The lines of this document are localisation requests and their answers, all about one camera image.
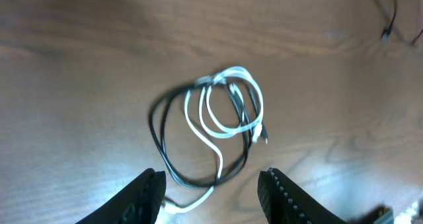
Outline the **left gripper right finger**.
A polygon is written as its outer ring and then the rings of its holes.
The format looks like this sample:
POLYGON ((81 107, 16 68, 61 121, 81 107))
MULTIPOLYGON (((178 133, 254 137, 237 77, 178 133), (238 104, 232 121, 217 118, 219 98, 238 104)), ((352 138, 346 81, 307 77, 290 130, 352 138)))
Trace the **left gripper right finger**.
POLYGON ((346 224, 276 168, 260 172, 257 194, 269 224, 346 224))

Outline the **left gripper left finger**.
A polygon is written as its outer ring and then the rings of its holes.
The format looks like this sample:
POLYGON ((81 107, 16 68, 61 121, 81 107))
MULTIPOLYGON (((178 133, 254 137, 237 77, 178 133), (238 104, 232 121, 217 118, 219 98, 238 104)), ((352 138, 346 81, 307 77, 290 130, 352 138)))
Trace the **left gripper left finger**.
POLYGON ((77 224, 154 224, 165 191, 165 172, 148 168, 77 224))

